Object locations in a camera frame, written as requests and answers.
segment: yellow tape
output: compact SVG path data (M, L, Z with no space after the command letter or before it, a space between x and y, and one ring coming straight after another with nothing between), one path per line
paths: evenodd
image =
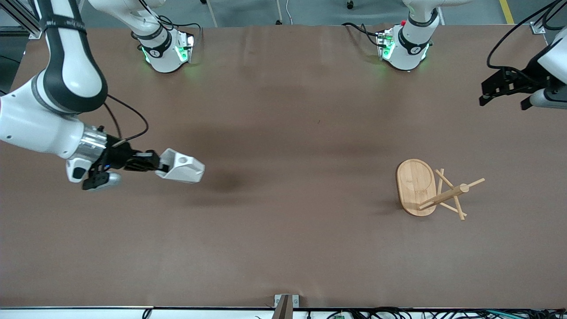
M510 7L508 6L508 1L500 0L500 6L502 7L502 12L504 12L504 18L506 18L506 23L515 24L514 18L512 18L512 12L510 12Z

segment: floor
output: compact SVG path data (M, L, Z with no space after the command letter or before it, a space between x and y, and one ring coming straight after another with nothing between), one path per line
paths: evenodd
M83 2L81 13L88 28L124 27L113 17L96 11L87 0L78 2ZM518 22L547 2L510 1L511 16ZM219 27L261 26L275 24L279 19L276 0L210 0L210 4ZM280 8L283 23L289 24L285 10L286 0L280 0ZM345 0L289 0L287 8L294 24L310 26L339 25L343 22L368 25L397 23L408 15L408 9L401 0L354 0L352 10L346 8ZM169 0L156 12L168 16L176 23L197 22L205 28L214 27L208 6L199 0ZM503 12L500 0L475 0L459 7L444 7L443 19L446 24L502 24L506 23ZM555 25L567 22L567 10L559 13L554 20ZM0 26L13 24L14 21L0 10ZM20 60L27 41L23 37L5 37L0 33L0 55ZM0 90L10 90L17 69L17 63L0 58Z

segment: wooden dowel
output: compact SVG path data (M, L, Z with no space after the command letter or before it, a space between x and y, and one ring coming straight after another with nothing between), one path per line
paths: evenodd
M452 206L447 205L447 204L445 204L445 203L439 203L439 205L441 205L441 206L443 206L443 207L449 209L450 211L454 211L455 213L458 213L458 212L459 212L458 210L456 210L456 209L453 208Z
M478 184L484 182L485 180L486 180L486 179L481 178L481 179L479 179L479 180L477 180L477 181L474 181L474 182L470 183L470 184L468 185L468 187L473 187L473 186L475 186L475 185L478 185Z
M443 175L443 173L445 173L445 169L441 169L441 175ZM439 185L437 186L437 195L441 194L442 187L443 187L443 180L440 178Z
M433 198L426 200L417 208L417 210L422 211L426 208L437 205L441 202L445 202L446 200L451 199L453 196L459 196L463 193L468 192L468 190L469 190L469 187L468 187L467 184L461 184L461 185L455 187L452 190L448 190L448 191L443 192L443 193L441 193L437 196L434 196Z
M457 213L459 213L459 218L464 220L463 209L460 206L459 198L457 196L453 197L455 199L455 205L457 206Z
M441 177L441 179L442 179L447 185L449 185L449 187L451 187L451 189L454 189L454 188L455 188L455 186L453 186L453 184L451 184L451 182L449 182L449 180L448 180L445 176L443 176L443 173L441 173L441 172L438 171L438 170L435 170L435 173L437 173L437 175L439 175L439 177Z

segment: wooden base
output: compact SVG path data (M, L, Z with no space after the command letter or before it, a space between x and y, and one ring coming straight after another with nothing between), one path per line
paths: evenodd
M408 159L398 166L397 189L404 210L414 216L427 216L435 211L436 205L419 211L417 207L437 195L435 175L422 160Z

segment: wooden post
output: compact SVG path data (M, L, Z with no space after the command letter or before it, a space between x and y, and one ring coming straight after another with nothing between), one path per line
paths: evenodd
M437 195L437 196L435 196L431 199L426 200L421 205L419 205L419 207L417 209L419 211L422 211L422 210L427 209L431 206L445 202L446 200L453 198L453 196L462 195L462 194L468 192L468 190L469 190L469 187L468 187L467 184L458 185L457 187L455 187L452 190L448 190L448 191L443 192L443 193L441 193L441 194L439 194L439 195Z

